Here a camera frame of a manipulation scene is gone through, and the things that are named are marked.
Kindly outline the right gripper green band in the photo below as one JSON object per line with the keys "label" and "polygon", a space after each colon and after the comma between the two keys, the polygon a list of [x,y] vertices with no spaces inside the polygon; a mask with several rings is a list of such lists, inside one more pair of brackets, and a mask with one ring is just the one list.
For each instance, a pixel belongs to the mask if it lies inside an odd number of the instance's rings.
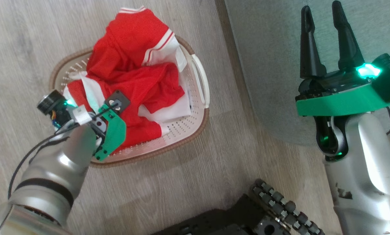
{"label": "right gripper green band", "polygon": [[307,79],[295,97],[297,113],[304,117],[349,116],[390,106],[390,55],[365,63],[340,1],[332,2],[332,14],[341,71],[326,74],[316,46],[311,8],[301,9],[300,78]]}

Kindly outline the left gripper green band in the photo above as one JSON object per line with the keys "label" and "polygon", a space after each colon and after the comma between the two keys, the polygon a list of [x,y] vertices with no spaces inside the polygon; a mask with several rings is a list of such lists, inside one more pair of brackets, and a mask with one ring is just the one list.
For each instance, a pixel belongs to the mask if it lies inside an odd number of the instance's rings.
{"label": "left gripper green band", "polygon": [[122,92],[116,90],[98,108],[90,113],[85,106],[71,106],[67,101],[69,115],[77,125],[90,124],[96,133],[96,149],[93,156],[102,162],[126,140],[126,123],[120,114],[129,106],[130,101]]}

